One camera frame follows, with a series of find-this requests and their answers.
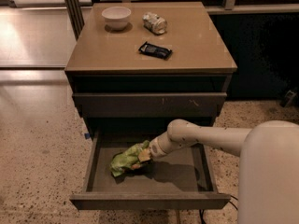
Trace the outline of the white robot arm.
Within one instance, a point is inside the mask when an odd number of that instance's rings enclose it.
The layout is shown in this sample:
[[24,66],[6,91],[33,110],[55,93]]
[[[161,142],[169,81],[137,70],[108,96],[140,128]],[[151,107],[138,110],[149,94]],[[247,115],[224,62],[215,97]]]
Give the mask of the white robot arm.
[[217,128],[175,119],[138,158],[155,160],[197,143],[239,158],[237,224],[299,224],[299,125]]

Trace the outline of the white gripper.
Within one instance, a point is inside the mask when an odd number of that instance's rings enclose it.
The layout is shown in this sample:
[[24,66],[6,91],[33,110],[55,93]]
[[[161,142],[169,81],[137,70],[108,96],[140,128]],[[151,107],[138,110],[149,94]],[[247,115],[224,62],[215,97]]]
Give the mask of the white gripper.
[[149,148],[143,149],[138,154],[138,159],[140,162],[150,161],[151,156],[153,159],[160,159],[164,157],[166,153],[162,149],[163,139],[156,137],[149,142]]

